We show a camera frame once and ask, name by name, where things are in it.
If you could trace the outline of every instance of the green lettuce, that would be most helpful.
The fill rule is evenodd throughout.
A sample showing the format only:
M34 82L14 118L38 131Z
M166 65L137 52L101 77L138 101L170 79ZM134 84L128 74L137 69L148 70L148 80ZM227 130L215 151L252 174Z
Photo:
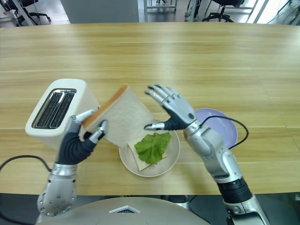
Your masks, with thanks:
M157 164L158 161L163 159L163 154L170 139L170 133L146 135L140 142L135 144L139 159L149 164Z

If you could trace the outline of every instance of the white bread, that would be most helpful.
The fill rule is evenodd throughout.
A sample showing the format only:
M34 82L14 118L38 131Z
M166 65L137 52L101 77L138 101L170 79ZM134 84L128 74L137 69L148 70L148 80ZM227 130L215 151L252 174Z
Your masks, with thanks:
M132 140L128 143L128 146L130 147L131 151L132 151L132 154L135 158L135 162L136 162L136 165L137 165L137 168L139 171L142 171L146 168L148 168L149 166L151 166L152 164L149 164L149 163L146 163L142 160L139 159L139 155L138 153L136 152L136 149L135 149L135 144L140 142L141 140L143 139L143 137L140 137L140 138L137 138L135 140ZM163 158L166 158L167 157L167 154L164 153L163 154Z
M102 120L108 120L109 142L123 148L128 142L144 133L144 126L154 118L127 84L83 123L86 131L93 133Z

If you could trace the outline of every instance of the white toaster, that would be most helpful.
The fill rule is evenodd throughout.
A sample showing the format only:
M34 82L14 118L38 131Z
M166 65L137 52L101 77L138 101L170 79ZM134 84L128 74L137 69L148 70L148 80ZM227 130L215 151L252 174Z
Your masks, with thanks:
M71 115L100 107L87 83L78 79L59 79L50 84L31 116L25 131L58 150Z

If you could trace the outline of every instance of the wood grain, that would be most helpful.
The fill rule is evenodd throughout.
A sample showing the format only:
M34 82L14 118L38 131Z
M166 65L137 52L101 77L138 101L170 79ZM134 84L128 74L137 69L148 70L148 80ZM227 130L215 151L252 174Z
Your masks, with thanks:
M197 108L215 108L249 127L233 149L255 193L299 191L300 28L229 23L71 24L0 32L0 162L56 151L25 134L36 103L56 79L84 79L101 104L123 84L158 119L167 114L143 94L148 84L172 86ZM238 128L239 138L244 131ZM180 137L175 167L142 178L101 141L79 165L80 195L218 194L201 159ZM47 171L34 159L9 163L0 192L40 194Z

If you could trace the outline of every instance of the floor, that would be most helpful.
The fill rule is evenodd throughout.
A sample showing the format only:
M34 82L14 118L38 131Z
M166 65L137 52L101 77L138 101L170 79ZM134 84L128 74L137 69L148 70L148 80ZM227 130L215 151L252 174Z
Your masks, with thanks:
M252 6L255 0L246 0L243 6ZM270 24L288 24L296 13L296 7L299 5L298 0L294 0L291 4L287 5L284 10L277 15L280 9L287 0L270 0L264 13L262 14L259 23ZM138 0L139 4L139 18L140 22L144 22L143 0ZM198 21L205 17L205 10L209 4L209 0L202 0ZM231 15L231 19L239 23L252 23L256 14L263 4L263 0L259 0L257 9L253 12L252 16L248 18L249 10L241 9L227 9L225 12ZM48 14L52 21L48 22L46 18L41 18L36 22L42 25L47 24L66 24L69 23L68 17L60 3L60 0L39 0L36 3L38 12ZM182 22L184 15L187 11L188 0L178 0L177 11L173 9L149 9L148 21L149 22ZM27 7L28 11L35 11L34 6ZM0 8L0 27L14 27L15 21L11 20L11 14L6 13L2 15ZM217 12L218 5L212 3L209 12ZM38 210L36 207L37 195L0 195L0 211L6 216L17 219L27 223L34 223L38 217ZM79 196L75 207L99 201L113 196ZM287 194L267 194L257 195L262 207L270 218L272 225L300 225L300 202L295 201L295 193ZM225 218L227 213L222 204L222 198L219 195L199 195L191 202L191 209L194 213L210 221L212 225L225 225ZM1 225L12 225L12 223L0 219Z
M150 5L150 1L155 5L156 0L148 0L148 5ZM209 4L210 0L202 0L200 9L199 9L199 18L198 21L201 21L203 18L207 17L210 12L218 11L218 4L212 2L208 13L205 15L205 11ZM245 0L243 6L252 7L256 0ZM282 10L279 14L277 14L278 10L287 2L288 0L270 0L267 7L265 8L262 16L260 17L258 23L268 23L270 24L288 24L296 14L297 6L300 4L300 1L293 0L291 4L288 4L284 10ZM187 12L189 0L178 0L177 10L174 9L148 9L148 21L149 22L183 22L185 20L185 12ZM264 0L259 0L254 10L253 14L248 18L250 10L241 10L241 9L226 9L225 13L231 15L231 19L235 22L239 23L253 23L256 15L263 4ZM37 18L35 19L38 24L46 25L46 24L66 24L70 23L68 17L64 11L64 8L60 2L60 0L39 0L35 4L35 7L38 12L46 13L51 17L51 22L43 17L39 21ZM138 0L139 7L139 20L140 22L144 22L144 10L143 10L143 0ZM29 12L36 11L34 5L27 7ZM6 12L7 17L11 17L10 13ZM0 27L14 27L15 21L12 21L11 18L0 18Z
M295 193L256 195L272 225L300 225L300 202L294 200ZM115 196L78 196L74 207ZM9 218L25 223L35 223L39 213L37 195L0 195L0 211ZM192 211L208 220L212 225L226 225L228 214L220 195L198 195L190 204ZM0 219L1 225L12 225Z

